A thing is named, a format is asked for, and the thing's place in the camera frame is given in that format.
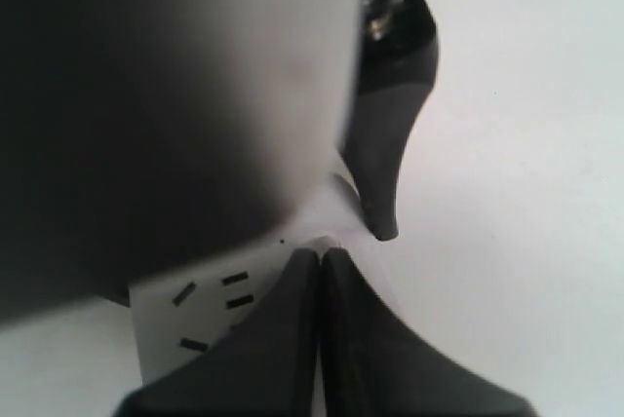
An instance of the white floor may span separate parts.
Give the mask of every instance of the white floor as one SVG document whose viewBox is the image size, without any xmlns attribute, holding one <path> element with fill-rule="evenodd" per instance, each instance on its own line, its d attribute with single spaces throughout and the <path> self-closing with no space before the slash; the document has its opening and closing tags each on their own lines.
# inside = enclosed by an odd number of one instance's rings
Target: white floor
<svg viewBox="0 0 624 417">
<path fill-rule="evenodd" d="M 414 330 L 543 416 L 624 415 L 624 0 L 428 1 L 442 59 L 400 237 L 331 182 L 279 232 L 338 238 Z M 1 331 L 0 414 L 109 415 L 133 341 L 103 301 Z"/>
</svg>

